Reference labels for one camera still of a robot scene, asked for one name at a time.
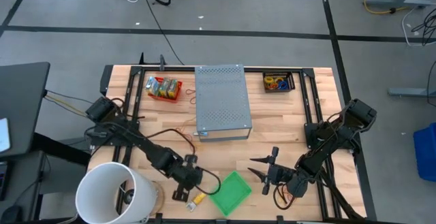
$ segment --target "white bucket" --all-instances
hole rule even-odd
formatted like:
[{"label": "white bucket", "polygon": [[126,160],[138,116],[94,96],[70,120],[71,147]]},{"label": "white bucket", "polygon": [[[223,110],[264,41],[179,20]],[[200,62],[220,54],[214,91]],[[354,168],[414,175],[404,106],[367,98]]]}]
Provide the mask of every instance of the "white bucket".
[{"label": "white bucket", "polygon": [[[120,185],[134,182],[130,205],[119,215],[115,199]],[[150,180],[121,163],[103,163],[88,172],[76,192],[76,209],[83,221],[90,224],[137,223],[147,219],[157,198]]]}]

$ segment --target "wooden table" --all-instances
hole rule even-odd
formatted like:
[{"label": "wooden table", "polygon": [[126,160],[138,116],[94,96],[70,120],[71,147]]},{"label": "wooden table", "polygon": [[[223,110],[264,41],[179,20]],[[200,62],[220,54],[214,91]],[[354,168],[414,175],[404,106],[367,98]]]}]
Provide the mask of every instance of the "wooden table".
[{"label": "wooden table", "polygon": [[[107,97],[124,99],[129,65],[115,65],[110,77]],[[314,68],[315,80],[322,107],[323,117],[328,118],[331,114],[341,110],[339,97],[334,83],[331,68]],[[139,116],[145,116],[140,120],[140,131],[144,135],[150,135],[157,131],[182,126],[185,121],[187,126],[185,133],[192,134],[196,131],[196,105],[189,101],[195,95],[186,95],[186,89],[195,90],[195,76],[192,71],[148,71],[148,76],[173,77],[183,82],[183,92],[178,103],[156,101],[143,92],[140,102]],[[248,140],[229,142],[201,143],[198,138],[193,139],[197,148],[198,165],[204,167],[223,180],[230,172],[236,170],[247,181],[252,189],[251,195],[230,215],[227,219],[234,220],[275,220],[282,215],[286,221],[290,220],[321,220],[320,201],[315,185],[310,185],[303,198],[297,199],[289,210],[278,209],[273,202],[273,189],[271,187],[268,196],[262,195],[263,184],[259,178],[251,173],[247,167],[266,172],[268,166],[263,163],[250,161],[250,158],[265,157],[271,153],[273,146],[280,148],[276,163],[294,167],[297,159],[307,152],[303,125],[305,123],[305,110],[302,102],[302,94],[298,76],[294,76],[296,89],[289,93],[265,93],[262,86],[262,73],[246,73],[249,103],[253,129]],[[308,93],[311,94],[309,81],[307,81]],[[313,105],[312,96],[309,96],[310,104]],[[130,111],[133,110],[134,99],[131,99]],[[172,148],[178,154],[189,154],[191,149],[179,135],[168,132],[152,139],[156,144]],[[114,147],[105,146],[98,150],[92,158],[89,169],[112,161]],[[337,186],[355,211],[366,216],[362,194],[352,154],[346,150],[338,150],[332,156],[334,161],[334,173]],[[189,212],[185,203],[171,199],[172,192],[177,183],[172,179],[163,177],[154,170],[147,161],[145,154],[135,148],[131,154],[130,167],[137,170],[150,180],[157,181],[166,194],[162,209],[164,219],[223,219],[224,216],[215,207],[209,198],[193,211]],[[216,180],[205,175],[201,187],[206,191],[213,190]],[[189,199],[198,194],[193,189]],[[326,198],[329,214],[333,217],[332,202],[328,189]]]}]

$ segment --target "concrete floor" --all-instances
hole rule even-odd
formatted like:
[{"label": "concrete floor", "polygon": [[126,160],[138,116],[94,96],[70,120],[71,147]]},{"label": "concrete floor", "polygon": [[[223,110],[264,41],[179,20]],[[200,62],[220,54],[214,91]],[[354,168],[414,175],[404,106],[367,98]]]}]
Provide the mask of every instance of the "concrete floor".
[{"label": "concrete floor", "polygon": [[[0,19],[16,0],[0,0]],[[400,21],[407,11],[376,16],[362,0],[329,0],[338,35],[401,37]],[[163,29],[266,31],[310,33],[324,39],[292,37],[230,37],[169,35],[177,55],[187,65],[244,65],[332,67],[339,84],[332,42],[322,0],[172,0],[152,5]],[[426,12],[415,11],[407,21],[420,24]],[[0,65],[49,61],[47,89],[85,99],[99,97],[99,79],[106,64],[137,63],[163,54],[177,64],[164,37],[153,34],[67,33],[64,28],[157,29],[145,0],[23,0],[0,37]],[[32,27],[48,27],[42,32]],[[436,49],[408,48],[404,43],[339,41],[352,97],[374,107],[379,116],[362,137],[377,219],[398,223],[434,223],[436,183],[422,180],[416,171],[413,132],[434,121],[436,110],[423,99],[392,98],[386,89],[426,86]],[[74,103],[81,109],[86,104]],[[79,138],[91,123],[43,102],[37,132],[56,140]],[[75,213],[74,191],[84,168],[50,158],[52,176],[43,183],[41,217],[68,217]]]}]

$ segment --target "green tray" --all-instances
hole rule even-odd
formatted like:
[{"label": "green tray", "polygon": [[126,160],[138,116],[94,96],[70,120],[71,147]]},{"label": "green tray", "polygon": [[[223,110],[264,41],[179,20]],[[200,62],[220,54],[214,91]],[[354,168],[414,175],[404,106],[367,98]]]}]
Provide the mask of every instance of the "green tray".
[{"label": "green tray", "polygon": [[250,186],[240,177],[238,172],[233,171],[224,179],[219,192],[211,195],[210,198],[226,217],[250,194]]}]

